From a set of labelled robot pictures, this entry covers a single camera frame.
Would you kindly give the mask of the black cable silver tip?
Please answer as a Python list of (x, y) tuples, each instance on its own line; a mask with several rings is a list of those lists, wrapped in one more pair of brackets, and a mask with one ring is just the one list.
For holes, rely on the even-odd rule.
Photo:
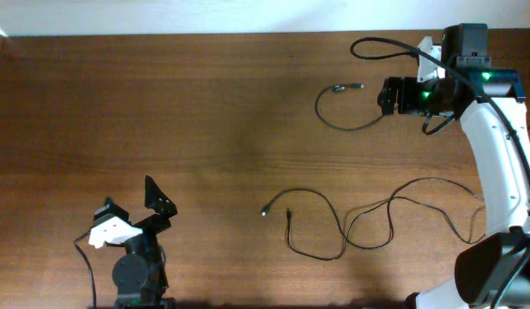
[[(337, 228), (337, 230), (338, 230), (338, 232), (339, 232), (339, 234), (341, 236), (341, 249), (335, 256), (332, 256), (332, 257), (319, 257), (319, 256), (312, 255), (312, 254), (304, 252), (304, 251), (300, 251), (299, 249), (296, 249), (292, 245), (292, 219), (293, 219), (293, 212), (290, 209), (286, 210), (285, 242), (286, 242), (287, 247), (291, 251), (297, 253), (298, 255), (302, 255), (302, 256), (305, 256), (305, 257), (308, 257), (308, 258), (313, 258), (313, 259), (320, 260), (320, 261), (334, 261), (334, 260), (337, 260), (337, 259), (341, 258), (344, 255), (344, 253), (345, 253), (345, 251), (346, 251), (348, 246), (357, 248), (359, 250), (374, 251), (374, 250), (378, 250), (378, 249), (381, 249), (381, 248), (389, 245), (394, 240), (394, 222), (393, 222), (393, 217), (391, 215), (390, 204), (393, 201), (395, 201), (395, 200), (401, 200), (401, 201), (409, 202), (411, 204), (418, 205), (419, 207), (436, 211), (437, 213), (439, 213), (443, 217), (443, 219), (447, 223), (449, 229), (458, 238), (458, 240), (463, 242), (466, 245), (478, 244), (481, 240), (483, 240), (485, 238), (485, 235), (482, 234), (477, 239), (473, 239), (472, 237), (469, 237), (468, 239), (464, 239), (463, 236), (461, 235), (461, 233), (458, 231), (456, 225), (453, 223), (453, 221), (451, 220), (451, 218), (449, 217), (449, 215), (448, 215), (448, 213), (446, 211), (444, 211), (441, 208), (438, 208), (437, 206), (434, 206), (434, 205), (431, 205), (431, 204), (427, 204), (427, 203), (421, 203), (420, 201), (417, 201), (417, 200), (412, 199), (410, 197), (403, 197), (403, 196), (399, 196), (399, 195), (393, 195), (392, 197), (388, 197), (386, 199), (379, 200), (379, 201), (376, 201), (374, 203), (365, 205), (366, 210), (364, 212), (356, 215), (351, 220), (351, 222), (349, 223), (348, 227), (343, 227), (341, 225), (340, 217), (338, 216), (338, 214), (337, 214), (333, 204), (330, 202), (330, 200), (324, 194), (322, 194), (320, 191), (316, 191), (316, 190), (309, 189), (309, 188), (291, 188), (291, 189), (286, 189), (286, 190), (283, 190), (283, 191), (279, 192), (268, 203), (266, 203), (260, 209), (260, 216), (263, 216), (263, 217), (267, 216), (268, 213), (270, 212), (271, 208), (273, 207), (273, 205), (281, 197), (287, 195), (288, 193), (295, 193), (295, 192), (305, 192), (305, 193), (311, 193), (311, 194), (319, 196), (326, 203), (326, 205), (328, 206), (328, 209), (330, 210), (330, 212), (331, 212), (331, 214), (332, 214), (332, 216), (334, 218), (335, 226), (336, 226), (336, 228)], [(369, 214), (369, 213), (371, 213), (371, 212), (373, 212), (375, 210), (380, 209), (382, 206), (386, 207), (386, 215), (387, 215), (387, 220), (388, 220), (388, 237), (387, 237), (387, 239), (384, 242), (382, 242), (381, 244), (379, 244), (379, 245), (358, 245), (355, 242), (351, 241), (352, 227), (356, 223), (356, 221), (358, 219), (360, 219), (362, 216), (367, 215), (367, 214)]]

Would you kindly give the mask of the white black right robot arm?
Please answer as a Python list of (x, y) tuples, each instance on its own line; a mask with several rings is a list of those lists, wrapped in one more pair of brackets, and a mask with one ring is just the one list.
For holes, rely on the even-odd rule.
[(440, 44), (404, 45), (415, 77), (386, 79), (382, 113), (458, 121), (471, 145), (485, 199), (486, 232), (455, 261), (444, 284), (407, 298), (409, 308), (530, 306), (530, 140), (517, 71), (496, 69), (484, 24), (446, 27)]

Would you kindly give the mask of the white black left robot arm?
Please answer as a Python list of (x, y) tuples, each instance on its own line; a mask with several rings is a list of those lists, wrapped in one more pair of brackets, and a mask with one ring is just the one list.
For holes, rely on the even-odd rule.
[(149, 175), (145, 178), (144, 206), (153, 210), (154, 214), (136, 223), (142, 233), (123, 242), (126, 254), (112, 270), (112, 280), (117, 287), (115, 309), (176, 307), (174, 299), (163, 297), (169, 288), (166, 252), (157, 235), (172, 226), (171, 218), (178, 211)]

